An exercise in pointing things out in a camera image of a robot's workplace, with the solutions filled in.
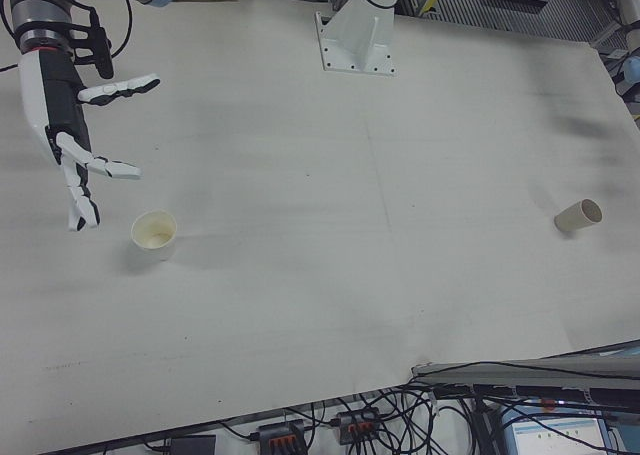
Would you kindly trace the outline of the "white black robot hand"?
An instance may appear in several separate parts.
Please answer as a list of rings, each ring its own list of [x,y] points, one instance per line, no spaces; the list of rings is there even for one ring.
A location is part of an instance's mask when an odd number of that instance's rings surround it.
[[[78,232],[98,227],[101,218],[92,200],[89,174],[137,180],[141,169],[93,151],[83,106],[105,106],[118,98],[147,93],[160,84],[159,77],[152,73],[88,87],[68,54],[46,48],[22,55],[18,70],[31,133],[47,159],[59,168],[69,193],[69,229]]]

